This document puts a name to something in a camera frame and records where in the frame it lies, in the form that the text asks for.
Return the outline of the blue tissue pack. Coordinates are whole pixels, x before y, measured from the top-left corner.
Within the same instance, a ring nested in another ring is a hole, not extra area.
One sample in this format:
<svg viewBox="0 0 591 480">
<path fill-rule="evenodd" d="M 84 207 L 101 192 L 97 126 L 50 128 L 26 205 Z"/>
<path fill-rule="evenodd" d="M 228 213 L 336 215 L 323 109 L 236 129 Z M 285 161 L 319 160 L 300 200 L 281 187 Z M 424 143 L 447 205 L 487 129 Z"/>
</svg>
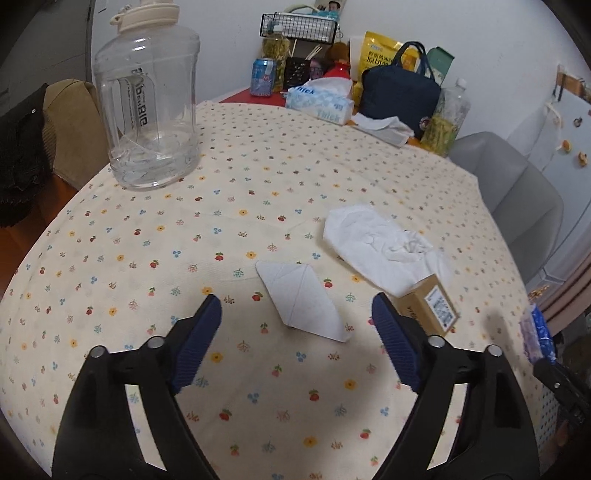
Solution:
<svg viewBox="0 0 591 480">
<path fill-rule="evenodd" d="M 556 362 L 554 342 L 546 320 L 536 304 L 530 304 L 521 320 L 520 329 L 523 337 L 524 350 L 530 363 L 546 359 L 551 364 Z"/>
</svg>

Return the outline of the small brown cardboard box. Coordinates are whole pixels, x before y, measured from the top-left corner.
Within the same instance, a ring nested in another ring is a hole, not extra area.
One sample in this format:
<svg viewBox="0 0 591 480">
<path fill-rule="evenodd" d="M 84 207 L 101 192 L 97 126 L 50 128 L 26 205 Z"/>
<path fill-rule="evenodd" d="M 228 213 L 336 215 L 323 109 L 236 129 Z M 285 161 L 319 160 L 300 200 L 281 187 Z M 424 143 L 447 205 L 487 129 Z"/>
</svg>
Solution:
<svg viewBox="0 0 591 480">
<path fill-rule="evenodd" d="M 419 281 L 394 306 L 404 316 L 418 321 L 428 335 L 445 337 L 459 314 L 439 278 L 433 274 Z"/>
</svg>

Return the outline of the white paper piece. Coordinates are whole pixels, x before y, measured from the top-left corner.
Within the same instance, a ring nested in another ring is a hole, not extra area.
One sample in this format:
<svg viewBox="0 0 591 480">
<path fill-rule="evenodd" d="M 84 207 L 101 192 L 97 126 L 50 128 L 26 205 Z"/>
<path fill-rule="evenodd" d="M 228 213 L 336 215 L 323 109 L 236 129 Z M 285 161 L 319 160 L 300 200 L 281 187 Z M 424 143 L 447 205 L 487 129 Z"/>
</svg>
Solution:
<svg viewBox="0 0 591 480">
<path fill-rule="evenodd" d="M 337 307 L 310 265 L 259 261 L 256 273 L 284 325 L 339 343 L 349 341 Z"/>
</svg>

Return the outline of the pink curtain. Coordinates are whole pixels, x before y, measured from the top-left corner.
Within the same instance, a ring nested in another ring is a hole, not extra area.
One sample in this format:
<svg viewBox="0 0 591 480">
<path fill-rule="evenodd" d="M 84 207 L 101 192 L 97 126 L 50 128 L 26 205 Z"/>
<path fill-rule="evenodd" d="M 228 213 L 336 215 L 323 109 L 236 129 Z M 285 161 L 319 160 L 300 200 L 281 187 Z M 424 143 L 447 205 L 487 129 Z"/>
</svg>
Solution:
<svg viewBox="0 0 591 480">
<path fill-rule="evenodd" d="M 590 307 L 590 256 L 574 270 L 570 277 L 554 288 L 544 281 L 528 294 L 531 303 L 542 312 L 549 331 L 556 335 Z"/>
</svg>

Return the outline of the floral cream tablecloth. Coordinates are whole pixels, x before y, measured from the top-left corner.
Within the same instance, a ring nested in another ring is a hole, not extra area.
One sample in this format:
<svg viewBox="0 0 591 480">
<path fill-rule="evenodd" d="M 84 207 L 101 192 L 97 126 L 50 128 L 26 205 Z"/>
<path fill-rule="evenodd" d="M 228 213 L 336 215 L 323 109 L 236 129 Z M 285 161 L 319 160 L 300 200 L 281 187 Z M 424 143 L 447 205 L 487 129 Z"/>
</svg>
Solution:
<svg viewBox="0 0 591 480">
<path fill-rule="evenodd" d="M 449 341 L 507 353 L 534 423 L 541 384 L 519 321 L 528 299 L 477 179 L 283 108 L 204 103 L 200 163 L 149 192 L 102 170 L 40 235 L 1 303 L 1 408 L 44 470 L 86 354 L 136 348 L 207 295 L 222 323 L 184 418 L 223 479 L 369 479 L 415 401 L 370 317 L 374 284 L 322 238 L 373 206 L 450 261 Z"/>
</svg>

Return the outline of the large white crumpled tissue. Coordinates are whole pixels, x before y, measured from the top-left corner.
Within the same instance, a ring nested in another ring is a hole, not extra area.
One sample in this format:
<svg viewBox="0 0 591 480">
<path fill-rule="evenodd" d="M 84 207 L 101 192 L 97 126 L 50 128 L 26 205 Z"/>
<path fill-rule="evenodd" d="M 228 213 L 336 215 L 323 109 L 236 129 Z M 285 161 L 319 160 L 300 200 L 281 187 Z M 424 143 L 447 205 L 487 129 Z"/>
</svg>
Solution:
<svg viewBox="0 0 591 480">
<path fill-rule="evenodd" d="M 451 262 L 442 249 L 369 205 L 329 211 L 324 240 L 353 270 L 396 297 L 432 275 L 445 286 L 453 279 Z"/>
</svg>

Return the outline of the black garment on chair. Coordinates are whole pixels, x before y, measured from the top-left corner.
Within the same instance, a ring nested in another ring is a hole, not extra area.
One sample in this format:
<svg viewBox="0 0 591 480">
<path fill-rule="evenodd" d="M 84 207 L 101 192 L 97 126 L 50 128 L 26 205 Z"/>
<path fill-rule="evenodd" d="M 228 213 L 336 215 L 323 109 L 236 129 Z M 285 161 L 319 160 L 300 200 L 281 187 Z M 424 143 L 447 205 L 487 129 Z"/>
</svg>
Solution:
<svg viewBox="0 0 591 480">
<path fill-rule="evenodd" d="M 30 212 L 52 175 L 45 148 L 43 105 L 48 84 L 1 117 L 1 227 L 12 227 Z"/>
</svg>

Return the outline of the green tea plastic bottle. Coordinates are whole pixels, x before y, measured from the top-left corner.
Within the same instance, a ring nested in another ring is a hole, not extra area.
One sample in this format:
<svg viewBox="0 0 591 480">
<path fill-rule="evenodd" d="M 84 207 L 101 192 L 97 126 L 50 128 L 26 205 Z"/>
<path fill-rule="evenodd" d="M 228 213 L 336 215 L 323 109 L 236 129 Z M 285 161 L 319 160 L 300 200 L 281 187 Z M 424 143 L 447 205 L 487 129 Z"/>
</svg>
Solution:
<svg viewBox="0 0 591 480">
<path fill-rule="evenodd" d="M 453 87 L 444 88 L 431 117 L 421 145 L 441 157 L 447 157 L 470 111 L 467 81 L 458 78 Z"/>
</svg>

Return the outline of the white paper on table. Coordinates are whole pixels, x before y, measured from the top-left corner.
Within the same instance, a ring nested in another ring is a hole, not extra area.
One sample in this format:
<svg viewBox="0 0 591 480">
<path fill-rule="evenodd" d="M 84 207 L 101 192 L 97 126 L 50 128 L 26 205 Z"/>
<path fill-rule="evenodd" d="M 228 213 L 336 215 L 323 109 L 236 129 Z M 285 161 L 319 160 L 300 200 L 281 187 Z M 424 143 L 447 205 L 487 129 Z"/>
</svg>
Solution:
<svg viewBox="0 0 591 480">
<path fill-rule="evenodd" d="M 406 145 L 411 138 L 415 137 L 414 131 L 397 116 L 372 119 L 356 113 L 351 120 L 356 129 L 396 147 Z"/>
</svg>

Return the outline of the green carton box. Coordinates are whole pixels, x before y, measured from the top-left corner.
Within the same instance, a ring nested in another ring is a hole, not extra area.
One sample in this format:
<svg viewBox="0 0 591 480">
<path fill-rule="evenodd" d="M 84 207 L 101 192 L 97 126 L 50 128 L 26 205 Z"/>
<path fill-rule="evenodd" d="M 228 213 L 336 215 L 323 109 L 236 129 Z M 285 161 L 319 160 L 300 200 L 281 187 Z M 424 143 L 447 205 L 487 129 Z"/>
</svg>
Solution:
<svg viewBox="0 0 591 480">
<path fill-rule="evenodd" d="M 431 48 L 427 54 L 435 80 L 442 85 L 455 59 L 455 56 L 440 46 Z"/>
</svg>

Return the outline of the yellow snack bag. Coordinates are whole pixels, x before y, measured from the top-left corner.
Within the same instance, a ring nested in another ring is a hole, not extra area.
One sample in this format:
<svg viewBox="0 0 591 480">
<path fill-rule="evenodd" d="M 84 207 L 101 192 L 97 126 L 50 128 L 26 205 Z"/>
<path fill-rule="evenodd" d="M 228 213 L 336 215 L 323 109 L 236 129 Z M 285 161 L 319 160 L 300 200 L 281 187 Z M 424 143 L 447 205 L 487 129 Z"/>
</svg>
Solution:
<svg viewBox="0 0 591 480">
<path fill-rule="evenodd" d="M 352 98 L 356 104 L 360 103 L 363 94 L 363 72 L 377 66 L 390 65 L 402 45 L 402 42 L 370 31 L 367 31 L 363 38 L 352 38 L 351 52 L 353 59 L 356 60 L 352 66 L 355 69 L 353 79 L 356 80 Z"/>
</svg>

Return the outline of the blue drink can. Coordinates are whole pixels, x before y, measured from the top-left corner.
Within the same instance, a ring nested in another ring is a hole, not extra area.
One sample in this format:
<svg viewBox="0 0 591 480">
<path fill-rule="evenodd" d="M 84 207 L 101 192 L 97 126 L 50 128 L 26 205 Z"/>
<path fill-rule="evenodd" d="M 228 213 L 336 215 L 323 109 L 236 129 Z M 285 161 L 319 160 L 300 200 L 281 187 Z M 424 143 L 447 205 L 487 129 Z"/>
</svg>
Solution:
<svg viewBox="0 0 591 480">
<path fill-rule="evenodd" d="M 276 78 L 276 60 L 257 58 L 252 65 L 252 80 L 249 93 L 256 97 L 270 97 Z"/>
</svg>

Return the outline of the red white bottle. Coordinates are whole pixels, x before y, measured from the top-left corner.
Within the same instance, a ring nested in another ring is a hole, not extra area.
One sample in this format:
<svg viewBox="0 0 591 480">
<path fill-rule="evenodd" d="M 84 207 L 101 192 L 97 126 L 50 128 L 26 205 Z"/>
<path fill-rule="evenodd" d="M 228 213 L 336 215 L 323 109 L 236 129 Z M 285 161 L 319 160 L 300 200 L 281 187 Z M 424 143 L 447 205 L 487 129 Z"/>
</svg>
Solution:
<svg viewBox="0 0 591 480">
<path fill-rule="evenodd" d="M 325 52 L 324 78 L 351 79 L 351 60 L 349 59 L 349 45 L 344 42 L 335 42 Z"/>
</svg>

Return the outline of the black mesh pen holder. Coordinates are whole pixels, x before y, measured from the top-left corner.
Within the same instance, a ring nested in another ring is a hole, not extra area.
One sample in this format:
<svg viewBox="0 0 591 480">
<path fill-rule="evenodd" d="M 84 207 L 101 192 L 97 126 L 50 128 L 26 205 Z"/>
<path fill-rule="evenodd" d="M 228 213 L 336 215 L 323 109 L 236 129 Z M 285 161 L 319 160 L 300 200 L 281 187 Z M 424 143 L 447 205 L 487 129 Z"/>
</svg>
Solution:
<svg viewBox="0 0 591 480">
<path fill-rule="evenodd" d="M 304 85 L 310 80 L 311 61 L 288 57 L 283 73 L 283 91 Z"/>
</svg>

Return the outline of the yellow-green drink bottle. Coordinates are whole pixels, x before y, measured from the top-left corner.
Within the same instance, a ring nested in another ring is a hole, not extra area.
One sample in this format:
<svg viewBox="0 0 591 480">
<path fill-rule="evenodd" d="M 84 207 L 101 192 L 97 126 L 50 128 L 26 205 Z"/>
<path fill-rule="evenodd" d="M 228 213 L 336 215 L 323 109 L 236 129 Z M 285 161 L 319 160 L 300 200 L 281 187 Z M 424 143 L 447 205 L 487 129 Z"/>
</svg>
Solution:
<svg viewBox="0 0 591 480">
<path fill-rule="evenodd" d="M 283 26 L 276 24 L 273 26 L 273 32 L 263 39 L 263 56 L 276 62 L 276 73 L 273 82 L 274 93 L 280 93 L 283 90 L 284 69 L 286 69 L 289 53 L 290 40 L 283 34 Z"/>
</svg>

